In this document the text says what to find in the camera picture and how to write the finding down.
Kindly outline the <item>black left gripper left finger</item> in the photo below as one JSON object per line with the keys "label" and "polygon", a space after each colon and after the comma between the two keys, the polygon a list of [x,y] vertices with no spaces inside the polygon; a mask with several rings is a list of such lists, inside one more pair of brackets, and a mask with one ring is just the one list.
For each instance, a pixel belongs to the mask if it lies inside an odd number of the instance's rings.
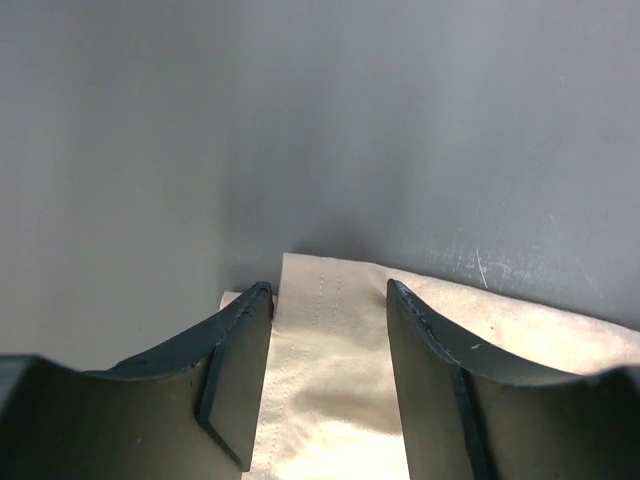
{"label": "black left gripper left finger", "polygon": [[257,282],[176,336],[89,372],[83,472],[249,471],[272,319],[272,287]]}

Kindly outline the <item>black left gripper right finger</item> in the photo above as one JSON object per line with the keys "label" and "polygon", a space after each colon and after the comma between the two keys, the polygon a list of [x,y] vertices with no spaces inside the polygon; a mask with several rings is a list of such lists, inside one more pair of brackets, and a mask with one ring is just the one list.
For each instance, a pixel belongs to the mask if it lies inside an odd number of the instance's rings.
{"label": "black left gripper right finger", "polygon": [[578,376],[525,360],[398,280],[386,309],[411,478],[614,478],[614,370]]}

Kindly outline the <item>beige t shirt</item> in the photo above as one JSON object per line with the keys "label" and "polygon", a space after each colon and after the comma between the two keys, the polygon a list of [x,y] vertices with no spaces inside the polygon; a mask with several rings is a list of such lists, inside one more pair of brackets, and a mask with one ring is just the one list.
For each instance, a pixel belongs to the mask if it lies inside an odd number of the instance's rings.
{"label": "beige t shirt", "polygon": [[386,326],[386,284],[499,347],[571,373],[639,359],[636,331],[371,263],[285,254],[252,479],[409,475]]}

